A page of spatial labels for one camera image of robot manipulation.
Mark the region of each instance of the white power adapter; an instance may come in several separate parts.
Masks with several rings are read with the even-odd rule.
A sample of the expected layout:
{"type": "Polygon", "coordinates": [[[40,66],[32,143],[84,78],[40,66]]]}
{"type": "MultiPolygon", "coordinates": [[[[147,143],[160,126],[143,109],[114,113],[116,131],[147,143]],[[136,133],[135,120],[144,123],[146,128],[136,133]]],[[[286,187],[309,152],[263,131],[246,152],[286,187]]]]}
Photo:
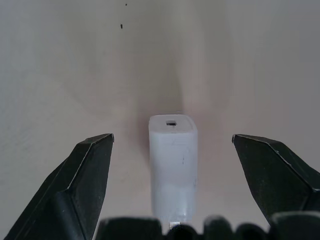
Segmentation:
{"type": "Polygon", "coordinates": [[[186,115],[156,115],[149,121],[151,199],[163,222],[189,222],[195,213],[198,130],[186,115]]]}

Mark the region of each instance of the white surface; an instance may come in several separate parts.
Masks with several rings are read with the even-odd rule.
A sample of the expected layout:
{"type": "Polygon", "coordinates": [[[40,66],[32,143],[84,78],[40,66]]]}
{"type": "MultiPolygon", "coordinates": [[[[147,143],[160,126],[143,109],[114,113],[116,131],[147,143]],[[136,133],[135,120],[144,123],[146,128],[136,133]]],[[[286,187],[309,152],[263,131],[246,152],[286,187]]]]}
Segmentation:
{"type": "Polygon", "coordinates": [[[191,221],[198,179],[198,130],[194,121],[182,114],[152,116],[149,150],[153,215],[163,225],[191,221]]]}
{"type": "Polygon", "coordinates": [[[150,216],[148,120],[181,110],[198,128],[192,224],[267,228],[231,138],[283,141],[320,171],[319,12],[317,0],[0,0],[0,238],[102,133],[115,143],[101,217],[150,216]]]}

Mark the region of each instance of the white wall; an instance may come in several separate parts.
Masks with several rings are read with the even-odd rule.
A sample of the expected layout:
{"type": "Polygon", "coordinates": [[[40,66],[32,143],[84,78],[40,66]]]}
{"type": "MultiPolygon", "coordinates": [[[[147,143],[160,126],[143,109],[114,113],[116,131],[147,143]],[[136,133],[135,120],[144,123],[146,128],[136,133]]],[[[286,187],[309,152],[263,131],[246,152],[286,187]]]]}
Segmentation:
{"type": "Polygon", "coordinates": [[[218,214],[266,229],[231,138],[283,141],[320,171],[319,11],[316,0],[0,0],[0,238],[75,144],[102,133],[115,144],[101,217],[150,215],[148,119],[174,111],[199,130],[192,224],[218,214]]]}

